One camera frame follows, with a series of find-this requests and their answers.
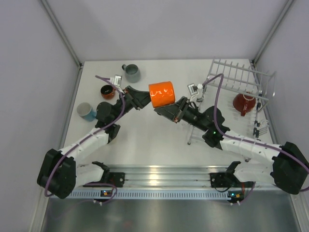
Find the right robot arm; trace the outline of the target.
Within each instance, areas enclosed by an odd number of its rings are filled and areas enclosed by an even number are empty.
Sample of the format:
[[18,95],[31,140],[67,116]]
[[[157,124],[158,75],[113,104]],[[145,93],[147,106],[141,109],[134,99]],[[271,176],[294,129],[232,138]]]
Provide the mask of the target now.
[[204,142],[222,151],[244,157],[244,161],[232,162],[226,170],[226,182],[237,186],[241,182],[263,182],[297,195],[309,174],[309,163],[297,147],[267,144],[245,137],[223,125],[221,111],[211,106],[200,112],[186,97],[173,104],[157,107],[154,111],[174,123],[181,120],[204,132]]

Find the grey ceramic mug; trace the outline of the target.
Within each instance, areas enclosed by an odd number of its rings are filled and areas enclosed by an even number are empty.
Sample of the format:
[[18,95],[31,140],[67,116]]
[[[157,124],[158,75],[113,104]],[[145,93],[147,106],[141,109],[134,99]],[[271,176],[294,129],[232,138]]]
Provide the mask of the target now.
[[137,65],[129,64],[129,65],[122,65],[122,69],[125,73],[125,78],[129,83],[136,83],[140,81],[141,75],[140,70]]

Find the red floral mug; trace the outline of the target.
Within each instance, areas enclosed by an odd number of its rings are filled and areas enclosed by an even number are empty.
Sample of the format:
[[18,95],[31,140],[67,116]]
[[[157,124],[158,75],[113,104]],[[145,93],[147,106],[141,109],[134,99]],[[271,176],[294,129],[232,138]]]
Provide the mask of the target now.
[[245,116],[247,113],[249,113],[256,104],[256,98],[247,95],[246,94],[238,94],[234,99],[233,99],[233,106],[234,108],[240,112],[241,116]]

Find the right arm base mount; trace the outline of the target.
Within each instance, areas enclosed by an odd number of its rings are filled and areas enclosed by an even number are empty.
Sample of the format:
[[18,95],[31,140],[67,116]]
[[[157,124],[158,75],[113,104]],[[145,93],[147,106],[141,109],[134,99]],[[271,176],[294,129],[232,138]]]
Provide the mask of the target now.
[[234,176],[236,167],[241,164],[240,161],[232,162],[224,172],[210,173],[211,187],[214,189],[240,188],[240,181]]

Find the orange mug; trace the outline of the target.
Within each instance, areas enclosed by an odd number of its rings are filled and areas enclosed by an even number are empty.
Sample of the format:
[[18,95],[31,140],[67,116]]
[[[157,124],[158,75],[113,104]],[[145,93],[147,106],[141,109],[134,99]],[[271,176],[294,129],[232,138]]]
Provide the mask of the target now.
[[174,88],[170,81],[150,84],[149,93],[153,108],[175,103]]

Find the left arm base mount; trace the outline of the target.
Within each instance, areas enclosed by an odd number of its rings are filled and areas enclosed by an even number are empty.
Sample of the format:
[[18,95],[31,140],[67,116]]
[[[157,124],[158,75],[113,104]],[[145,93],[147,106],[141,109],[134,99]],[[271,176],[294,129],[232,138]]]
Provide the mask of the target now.
[[124,172],[111,172],[110,168],[102,162],[94,161],[92,164],[100,167],[103,170],[102,177],[99,181],[86,183],[83,187],[108,187],[108,184],[114,185],[117,188],[122,188],[125,183]]

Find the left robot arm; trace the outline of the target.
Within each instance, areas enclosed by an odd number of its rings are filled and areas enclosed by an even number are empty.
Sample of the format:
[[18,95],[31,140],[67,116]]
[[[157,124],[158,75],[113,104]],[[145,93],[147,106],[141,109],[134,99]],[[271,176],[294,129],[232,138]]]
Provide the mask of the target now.
[[120,92],[115,104],[103,101],[96,109],[94,128],[75,143],[60,150],[47,151],[40,168],[37,184],[45,189],[48,197],[68,197],[76,187],[107,186],[110,168],[102,162],[83,161],[99,148],[113,141],[120,130],[116,122],[132,109],[140,110],[151,101],[148,91],[127,86]]

